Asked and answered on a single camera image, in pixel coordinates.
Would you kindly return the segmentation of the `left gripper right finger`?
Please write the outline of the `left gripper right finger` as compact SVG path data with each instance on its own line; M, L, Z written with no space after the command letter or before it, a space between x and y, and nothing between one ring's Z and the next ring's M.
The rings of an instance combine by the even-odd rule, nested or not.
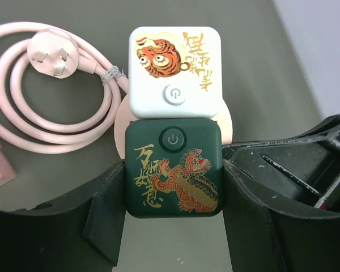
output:
M340 214L289 199L224 162L233 271L340 271Z

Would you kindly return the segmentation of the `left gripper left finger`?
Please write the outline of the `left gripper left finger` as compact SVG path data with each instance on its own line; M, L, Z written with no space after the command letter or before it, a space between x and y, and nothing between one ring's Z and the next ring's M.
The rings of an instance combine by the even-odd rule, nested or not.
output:
M0 271L112 271L126 214L124 170L119 162L34 209L0 210Z

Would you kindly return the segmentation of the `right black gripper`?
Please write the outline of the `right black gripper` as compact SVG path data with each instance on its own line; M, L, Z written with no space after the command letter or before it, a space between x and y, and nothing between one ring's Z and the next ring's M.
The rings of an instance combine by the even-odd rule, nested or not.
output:
M340 114L292 138L223 146L223 157L263 186L340 213Z

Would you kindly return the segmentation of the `green cube adapter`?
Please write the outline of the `green cube adapter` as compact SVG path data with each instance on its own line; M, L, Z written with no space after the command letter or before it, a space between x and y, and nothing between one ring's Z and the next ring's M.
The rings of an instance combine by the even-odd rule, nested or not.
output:
M125 131L125 201L136 218L218 214L224 203L218 124L208 118L132 122Z

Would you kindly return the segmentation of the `pink round socket base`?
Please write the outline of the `pink round socket base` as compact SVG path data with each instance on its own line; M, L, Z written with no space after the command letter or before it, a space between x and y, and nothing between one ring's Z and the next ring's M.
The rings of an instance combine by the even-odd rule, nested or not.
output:
M129 108L129 95L125 95L114 121L114 142L118 155L121 159L125 158L125 131L131 122L136 121L137 118L132 114ZM222 136L222 145L228 145L233 140L233 125L232 118L228 106L224 100L220 103L219 113L212 118L220 127Z

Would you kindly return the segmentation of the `white cube adapter with picture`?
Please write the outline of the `white cube adapter with picture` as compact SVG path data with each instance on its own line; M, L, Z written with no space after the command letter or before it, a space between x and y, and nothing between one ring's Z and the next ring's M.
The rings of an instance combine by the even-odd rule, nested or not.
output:
M223 100L222 47L207 26L143 26L129 36L129 108L138 119L212 118Z

